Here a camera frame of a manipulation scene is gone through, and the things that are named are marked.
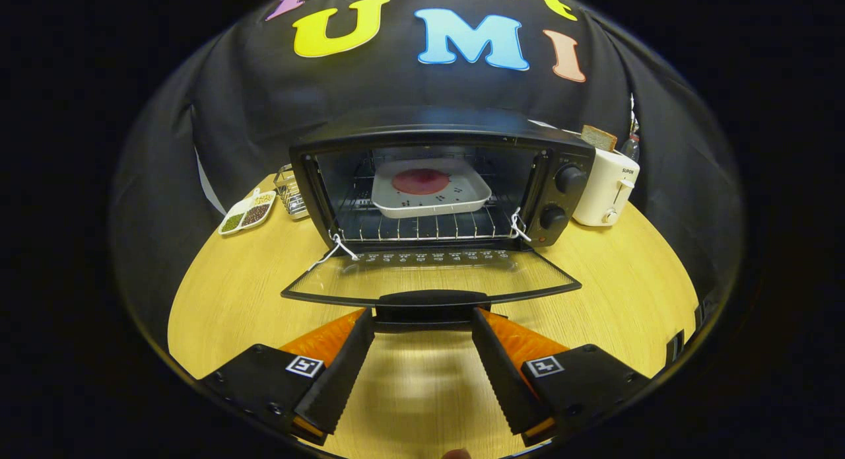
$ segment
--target white baking tray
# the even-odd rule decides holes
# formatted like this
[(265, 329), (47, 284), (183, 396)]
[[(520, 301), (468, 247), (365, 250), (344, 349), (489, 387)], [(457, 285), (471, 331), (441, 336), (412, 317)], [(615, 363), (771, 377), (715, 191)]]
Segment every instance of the white baking tray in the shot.
[[(254, 227), (257, 227), (258, 225), (261, 225), (263, 222), (266, 221), (267, 215), (269, 215), (269, 210), (271, 210), (273, 208), (273, 202), (275, 202), (275, 196), (277, 196), (276, 192), (263, 192), (262, 193), (259, 188), (256, 188), (253, 191), (253, 195), (251, 197), (245, 198), (245, 199), (239, 201), (238, 203), (233, 204), (232, 208), (229, 209), (229, 212), (226, 213), (226, 216), (223, 217), (223, 221), (220, 222), (219, 227), (217, 227), (217, 233), (220, 234), (221, 236), (226, 236), (226, 235), (230, 235), (230, 234), (236, 233), (236, 232), (241, 231), (241, 230), (248, 230), (250, 228), (254, 228)], [(260, 206), (260, 205), (263, 205), (263, 204), (265, 204), (267, 206), (267, 211), (263, 214), (263, 216), (261, 216), (261, 218), (257, 219), (256, 222), (254, 222), (250, 225), (245, 225), (244, 219), (246, 219), (246, 217), (247, 217), (246, 216), (247, 212), (250, 211), (250, 209), (255, 208), (256, 206)], [(232, 216), (238, 216), (238, 215), (244, 216), (244, 217), (241, 218), (241, 221), (238, 222), (238, 225), (236, 225), (236, 227), (230, 229), (229, 231), (223, 231), (223, 226), (226, 224), (226, 222), (229, 220), (229, 218), (232, 218)]]
[[(449, 176), (446, 188), (428, 195), (411, 195), (393, 187), (393, 177), (405, 170), (433, 169)], [(462, 159), (411, 159), (386, 162), (372, 180), (372, 204), (388, 218), (452, 215), (480, 209), (492, 195), (478, 172)]]

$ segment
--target seeds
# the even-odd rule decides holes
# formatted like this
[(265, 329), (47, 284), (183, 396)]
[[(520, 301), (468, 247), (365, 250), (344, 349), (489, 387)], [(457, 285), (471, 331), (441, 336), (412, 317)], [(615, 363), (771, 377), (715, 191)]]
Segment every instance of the seeds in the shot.
[(223, 231), (231, 231), (238, 227), (238, 223), (241, 222), (241, 218), (244, 218), (243, 213), (238, 213), (237, 215), (232, 215), (229, 219), (226, 220), (226, 223), (223, 224)]
[(262, 216), (267, 212), (267, 209), (269, 209), (269, 205), (267, 204), (262, 204), (251, 208), (250, 211), (247, 212), (246, 218), (244, 218), (244, 226), (251, 225), (261, 219)]
[(273, 199), (274, 195), (261, 195), (255, 199), (255, 204), (267, 203)]

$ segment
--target blue letter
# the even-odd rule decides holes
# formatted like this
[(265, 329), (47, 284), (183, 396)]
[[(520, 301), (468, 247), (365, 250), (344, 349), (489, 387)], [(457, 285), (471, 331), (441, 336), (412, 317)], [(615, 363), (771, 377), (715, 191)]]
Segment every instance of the blue letter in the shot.
[(484, 58), (492, 67), (526, 71), (528, 61), (522, 58), (520, 40), (516, 30), (522, 26), (512, 18), (488, 15), (478, 28), (473, 29), (452, 10), (424, 8), (414, 15), (425, 21), (426, 49), (417, 56), (421, 63), (449, 64), (458, 57), (449, 50), (447, 40), (452, 40), (468, 62), (478, 61), (482, 51), (490, 44), (490, 54)]

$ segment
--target yellow letter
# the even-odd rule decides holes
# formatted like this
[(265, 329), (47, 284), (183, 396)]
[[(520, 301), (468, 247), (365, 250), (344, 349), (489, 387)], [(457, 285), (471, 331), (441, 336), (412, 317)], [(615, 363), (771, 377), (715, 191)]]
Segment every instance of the yellow letter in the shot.
[(326, 38), (325, 27), (329, 17), (337, 13), (336, 8), (312, 13), (293, 23), (296, 36), (293, 38), (293, 51), (306, 58), (334, 55), (348, 51), (372, 40), (381, 25), (381, 5), (390, 0), (362, 0), (353, 2), (349, 8), (358, 10), (355, 30), (346, 36)]
[(578, 42), (567, 35), (552, 30), (543, 30), (543, 34), (552, 38), (552, 46), (555, 47), (555, 55), (558, 56), (558, 62), (552, 68), (553, 73), (576, 83), (585, 82), (586, 76), (578, 67), (578, 57), (576, 56)]
[(561, 15), (564, 18), (568, 18), (573, 20), (573, 22), (577, 22), (578, 18), (573, 14), (569, 13), (569, 10), (572, 10), (570, 7), (562, 4), (559, 0), (543, 0), (546, 2), (546, 7), (550, 8), (554, 13)]

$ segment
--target white string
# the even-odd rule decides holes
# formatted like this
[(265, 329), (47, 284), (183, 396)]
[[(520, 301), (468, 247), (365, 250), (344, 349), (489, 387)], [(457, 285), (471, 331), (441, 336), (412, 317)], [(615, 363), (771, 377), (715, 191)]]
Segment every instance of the white string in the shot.
[(513, 213), (513, 215), (510, 215), (510, 229), (516, 231), (516, 235), (511, 237), (516, 238), (517, 236), (522, 236), (523, 239), (528, 240), (530, 242), (530, 237), (528, 237), (528, 235), (522, 232), (522, 230), (520, 230), (520, 228), (516, 225), (517, 219), (519, 219), (519, 221), (522, 221), (522, 219), (520, 219), (519, 212), (520, 207), (516, 207), (516, 211)]
[(338, 248), (343, 248), (344, 251), (349, 252), (349, 255), (351, 257), (353, 257), (353, 260), (355, 260), (355, 261), (358, 260), (358, 257), (356, 256), (356, 254), (354, 254), (354, 252), (350, 251), (349, 248), (347, 248), (346, 246), (343, 245), (343, 243), (341, 242), (341, 235), (335, 234), (335, 236), (332, 237), (332, 239), (335, 240), (335, 247), (332, 248), (331, 251), (329, 251), (329, 253), (325, 255), (325, 258), (322, 258), (322, 260), (317, 261), (314, 264), (311, 264), (311, 267), (309, 267), (308, 270), (314, 269), (314, 266), (317, 266), (317, 264), (325, 263), (325, 261), (328, 260), (328, 258), (331, 258), (331, 255), (334, 254), (335, 251), (337, 251)]

